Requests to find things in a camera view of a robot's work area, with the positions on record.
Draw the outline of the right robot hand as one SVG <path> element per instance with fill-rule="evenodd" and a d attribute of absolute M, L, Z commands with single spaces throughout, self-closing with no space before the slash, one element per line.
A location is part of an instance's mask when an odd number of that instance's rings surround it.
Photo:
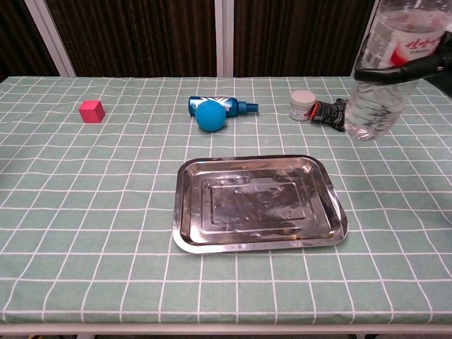
<path fill-rule="evenodd" d="M 386 69 L 355 69 L 353 77 L 372 85 L 393 85 L 435 76 L 443 71 L 452 73 L 452 32 L 448 31 L 441 36 L 439 46 L 430 56 Z"/>

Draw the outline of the transparent water bottle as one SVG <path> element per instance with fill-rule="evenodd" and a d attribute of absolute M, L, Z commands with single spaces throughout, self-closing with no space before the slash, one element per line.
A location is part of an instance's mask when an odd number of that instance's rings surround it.
<path fill-rule="evenodd" d="M 358 141 L 397 122 L 418 81 L 452 70 L 452 0 L 380 0 L 354 70 L 345 131 Z"/>

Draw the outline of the blue spray bottle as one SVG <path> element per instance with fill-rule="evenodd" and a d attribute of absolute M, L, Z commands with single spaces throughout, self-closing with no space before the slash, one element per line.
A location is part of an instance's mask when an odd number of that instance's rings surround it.
<path fill-rule="evenodd" d="M 191 96 L 188 101 L 189 114 L 194 116 L 198 106 L 205 101 L 214 101 L 220 104 L 226 111 L 226 117 L 258 113 L 258 104 L 239 101 L 234 97 Z"/>

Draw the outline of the metal tray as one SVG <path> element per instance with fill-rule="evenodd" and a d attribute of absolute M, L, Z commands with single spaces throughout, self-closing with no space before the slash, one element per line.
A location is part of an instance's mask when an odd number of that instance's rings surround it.
<path fill-rule="evenodd" d="M 172 237 L 192 254 L 334 246 L 348 221 L 308 155 L 196 158 L 177 172 Z"/>

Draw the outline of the grey striped glove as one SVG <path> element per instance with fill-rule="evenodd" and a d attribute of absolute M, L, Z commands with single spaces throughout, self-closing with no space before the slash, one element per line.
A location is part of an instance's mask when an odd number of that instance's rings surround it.
<path fill-rule="evenodd" d="M 334 103 L 316 101 L 310 120 L 332 126 L 340 132 L 345 131 L 345 108 L 347 100 L 338 98 Z"/>

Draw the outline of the small white jar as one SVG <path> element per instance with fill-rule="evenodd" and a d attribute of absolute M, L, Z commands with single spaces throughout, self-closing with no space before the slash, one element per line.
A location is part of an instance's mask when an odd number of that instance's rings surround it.
<path fill-rule="evenodd" d="M 315 94 L 308 90 L 296 90 L 290 96 L 289 116 L 296 121 L 309 120 L 315 103 Z"/>

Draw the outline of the blue ball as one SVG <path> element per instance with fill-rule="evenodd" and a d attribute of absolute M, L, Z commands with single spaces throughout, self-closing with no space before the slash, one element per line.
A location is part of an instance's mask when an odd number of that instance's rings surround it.
<path fill-rule="evenodd" d="M 202 102 L 195 113 L 195 120 L 198 126 L 208 132 L 221 129 L 226 120 L 225 108 L 215 101 Z"/>

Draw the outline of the red cube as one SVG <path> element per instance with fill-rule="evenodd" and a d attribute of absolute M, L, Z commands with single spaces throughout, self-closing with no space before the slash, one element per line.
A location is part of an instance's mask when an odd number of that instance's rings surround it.
<path fill-rule="evenodd" d="M 100 123 L 105 117 L 105 110 L 99 100 L 86 100 L 78 108 L 84 123 Z"/>

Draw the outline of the green checkered tablecloth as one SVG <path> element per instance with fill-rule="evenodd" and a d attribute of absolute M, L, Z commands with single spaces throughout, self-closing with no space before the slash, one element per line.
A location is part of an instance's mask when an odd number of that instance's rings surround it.
<path fill-rule="evenodd" d="M 452 94 L 419 83 L 397 124 L 358 142 L 289 117 L 349 78 L 44 78 L 0 82 L 0 325 L 452 325 Z M 191 96 L 258 113 L 214 132 Z M 100 123 L 78 108 L 99 100 Z M 194 255 L 172 240 L 178 168 L 196 157 L 307 154 L 350 231 L 333 247 Z"/>

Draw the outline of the white partition post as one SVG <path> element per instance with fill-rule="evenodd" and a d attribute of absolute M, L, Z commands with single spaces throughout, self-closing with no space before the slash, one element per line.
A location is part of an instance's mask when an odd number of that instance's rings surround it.
<path fill-rule="evenodd" d="M 76 77 L 75 69 L 45 0 L 24 0 L 60 76 Z"/>
<path fill-rule="evenodd" d="M 234 0 L 214 0 L 217 77 L 234 76 Z"/>

